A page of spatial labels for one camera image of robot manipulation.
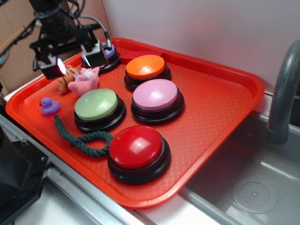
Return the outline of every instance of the purple button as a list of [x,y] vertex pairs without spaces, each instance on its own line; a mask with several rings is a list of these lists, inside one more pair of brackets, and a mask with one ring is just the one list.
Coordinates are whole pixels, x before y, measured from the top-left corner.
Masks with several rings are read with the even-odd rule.
[[140,84],[133,93],[137,107],[156,111],[169,107],[178,96],[177,86],[166,79],[154,79]]
[[[107,46],[107,43],[102,43],[103,47],[106,47]],[[110,59],[113,55],[114,55],[114,52],[115,52],[115,48],[114,48],[114,45],[112,45],[112,49],[111,50],[108,50],[108,49],[105,49],[105,53],[107,55],[107,58]]]

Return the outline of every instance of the stuffed animal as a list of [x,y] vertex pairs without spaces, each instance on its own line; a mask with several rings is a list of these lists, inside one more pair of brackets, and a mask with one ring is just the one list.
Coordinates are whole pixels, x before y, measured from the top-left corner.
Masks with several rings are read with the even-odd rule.
[[60,95],[67,93],[68,84],[75,80],[74,74],[75,73],[81,74],[81,71],[79,69],[72,67],[71,65],[67,65],[66,69],[67,69],[66,75],[57,78],[57,81],[60,84],[58,88],[58,93]]
[[81,74],[75,73],[75,80],[68,84],[68,87],[75,94],[81,96],[98,87],[100,67],[93,69],[81,69]]

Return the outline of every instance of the green rope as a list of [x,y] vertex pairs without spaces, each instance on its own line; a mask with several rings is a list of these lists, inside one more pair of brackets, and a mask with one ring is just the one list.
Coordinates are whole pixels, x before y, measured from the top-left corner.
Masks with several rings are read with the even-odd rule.
[[[77,147],[80,151],[92,157],[102,157],[108,154],[109,145],[113,139],[113,136],[110,133],[106,131],[96,131],[87,135],[76,137],[67,131],[58,115],[55,115],[54,119],[54,124],[58,133],[64,140],[70,142],[72,146]],[[93,149],[85,144],[86,142],[97,139],[106,140],[106,146],[103,149]]]

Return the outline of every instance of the plastic tray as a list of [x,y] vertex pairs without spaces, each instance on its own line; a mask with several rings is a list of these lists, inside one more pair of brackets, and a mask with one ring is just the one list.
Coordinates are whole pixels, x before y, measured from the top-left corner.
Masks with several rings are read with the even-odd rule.
[[[172,154],[169,168],[157,180],[138,186],[123,184],[110,173],[107,157],[92,158],[63,140],[55,128],[53,115],[41,113],[39,101],[43,97],[60,101],[61,109],[57,115],[70,133],[76,136],[84,133],[74,123],[74,105],[79,96],[72,92],[59,96],[56,80],[49,81],[42,76],[26,85],[9,100],[6,111],[117,203],[133,209],[148,208],[163,203],[180,191],[260,102],[264,86],[253,74],[219,64],[128,39],[113,39],[112,43],[121,54],[126,50],[164,52],[172,72],[172,81],[185,98],[185,110],[179,118],[165,125],[153,126],[168,141]],[[80,68],[81,55],[65,64]],[[115,70],[100,75],[98,85],[99,88],[115,91],[126,104],[126,118],[110,132],[112,135],[138,125],[130,111],[132,92],[125,88],[125,67],[121,64]],[[105,142],[93,141],[89,146],[100,149]]]

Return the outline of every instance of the sink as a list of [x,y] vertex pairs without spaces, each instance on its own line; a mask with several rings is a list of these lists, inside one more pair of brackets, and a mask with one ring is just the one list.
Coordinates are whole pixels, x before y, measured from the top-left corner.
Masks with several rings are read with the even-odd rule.
[[300,130],[267,141],[268,117],[252,112],[180,192],[220,224],[298,225]]

